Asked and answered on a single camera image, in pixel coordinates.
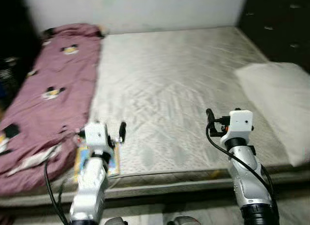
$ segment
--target silver arm segment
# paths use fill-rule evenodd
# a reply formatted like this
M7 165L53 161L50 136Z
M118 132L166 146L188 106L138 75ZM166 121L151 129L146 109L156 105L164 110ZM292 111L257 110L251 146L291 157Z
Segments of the silver arm segment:
M235 156L248 164L262 177L261 164L248 146L235 146L230 152L234 153ZM230 159L228 171L233 179L233 187L240 208L248 204L257 203L272 205L267 189L248 169L237 161Z
M85 127L86 144L90 158L78 177L78 190L70 208L70 222L92 221L99 224L103 212L104 191L108 187L108 160L104 155L113 155L108 144L108 129L100 123Z
M247 146L249 134L252 131L253 113L248 110L236 110L231 111L229 115L230 125L220 143L262 177L261 164L254 156L250 146ZM243 165L234 159L230 159L228 170L233 178L234 191L239 207L257 203L272 205L268 190Z

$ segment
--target yellow book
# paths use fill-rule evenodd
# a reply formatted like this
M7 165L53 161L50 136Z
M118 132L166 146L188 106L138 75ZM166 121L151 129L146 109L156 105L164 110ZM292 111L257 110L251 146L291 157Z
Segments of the yellow book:
M81 170L84 168L84 162L89 158L89 149L85 142L81 142L81 145L77 149L77 156L74 163L74 181L78 181L78 176ZM120 173L120 161L119 161L119 145L116 144L114 148L114 155L111 157L108 164L108 176L116 176Z

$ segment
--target bed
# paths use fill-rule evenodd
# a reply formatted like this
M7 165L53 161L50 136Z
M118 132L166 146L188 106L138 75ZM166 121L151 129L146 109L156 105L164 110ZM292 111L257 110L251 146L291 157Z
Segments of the bed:
M235 27L107 36L89 120L106 122L112 136L127 122L121 174L111 177L107 198L231 187L227 157L205 137L207 108L216 115L236 107L253 111L250 142L274 181L309 180L309 166L290 165L283 144L234 74L249 63L266 62ZM54 181L55 193L72 172ZM72 201L76 187L65 184L63 202ZM49 203L44 186L0 199L2 207Z

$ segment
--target black cable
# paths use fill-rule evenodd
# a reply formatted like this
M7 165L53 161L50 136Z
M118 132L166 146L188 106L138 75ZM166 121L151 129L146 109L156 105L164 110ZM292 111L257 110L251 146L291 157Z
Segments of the black cable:
M279 211L278 211L278 206L277 206L277 203L276 203L276 200L274 198L274 195L273 195L273 192L271 190L271 186L269 186L265 180L263 178L261 178L261 176L259 176L250 166L248 166L246 163L244 163L242 160L240 160L238 157L236 157L234 154L228 152L227 150L223 149L222 147L218 146L216 143L214 143L211 139L211 137L209 136L209 128L210 126L214 124L214 122L212 123L208 123L206 129L205 129L205 134L207 136L207 139L209 140L209 142L216 148L218 149L219 151L225 153L226 155L228 155L230 158L234 159L235 161L237 161L238 163L240 163L242 166L244 166L246 169L248 169L263 185L264 187L267 189L270 197L271 197L271 200L272 200L272 203L274 204L274 210L276 212L276 216L277 218L279 219Z
M271 193L274 194L275 191L274 191L274 188L273 188L273 183L272 183L271 177L270 177L270 175L268 174L267 169L266 169L262 164L261 164L261 167L262 167L263 173L264 173L265 176L267 177L267 180L268 180L268 184L269 184Z
M44 178L45 178L45 182L46 182L47 191L48 191L50 200L52 201L53 207L54 207L58 217L60 218L60 220L62 221L62 223L64 225L69 225L69 223L67 221L67 218L65 217L65 215L63 213L63 210L59 209L59 207L58 207L58 205L57 205L57 203L55 201L55 198L54 198L54 195L53 195L53 191L52 191L52 188L50 186L50 182L49 182L48 174L47 174L47 163L48 163L49 156L45 160L45 164L44 164Z
M272 204L273 204L274 210L275 210L275 212L276 212L276 215L277 215L277 217L278 217L278 219L279 219L279 209L278 209L277 201L276 201L276 199L275 199L275 197L274 197L275 191L274 191L274 188L273 188L273 183L272 183L271 177L270 177L270 175L268 174L267 169L266 169L262 164L261 164L261 166L262 166L262 171L263 171L263 173L266 175L266 177L267 177L267 179L268 179L268 184L269 184L270 190L271 190L271 192L272 192L272 194L270 195L270 196L271 196L271 200L272 200Z

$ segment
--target pillow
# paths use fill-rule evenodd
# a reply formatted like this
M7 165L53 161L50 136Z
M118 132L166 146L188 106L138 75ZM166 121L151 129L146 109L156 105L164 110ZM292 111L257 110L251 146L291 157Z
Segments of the pillow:
M289 63L251 64L235 74L249 100L283 143L290 164L309 162L310 76Z

